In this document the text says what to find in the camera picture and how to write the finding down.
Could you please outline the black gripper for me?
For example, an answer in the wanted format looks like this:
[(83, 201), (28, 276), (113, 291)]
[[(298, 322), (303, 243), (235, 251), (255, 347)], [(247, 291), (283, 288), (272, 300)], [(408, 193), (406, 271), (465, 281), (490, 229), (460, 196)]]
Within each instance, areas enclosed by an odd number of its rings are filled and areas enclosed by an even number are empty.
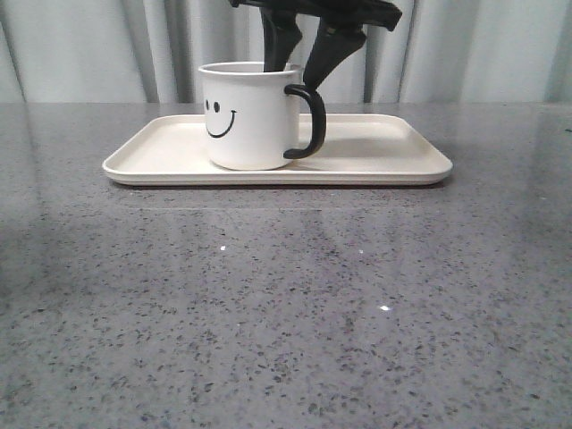
[(297, 14), (323, 18), (320, 21), (303, 81), (317, 89), (347, 57), (366, 42), (363, 25), (394, 31), (402, 11), (386, 1), (230, 0), (231, 7), (248, 5), (260, 10), (264, 34), (264, 72), (282, 72), (302, 39)]

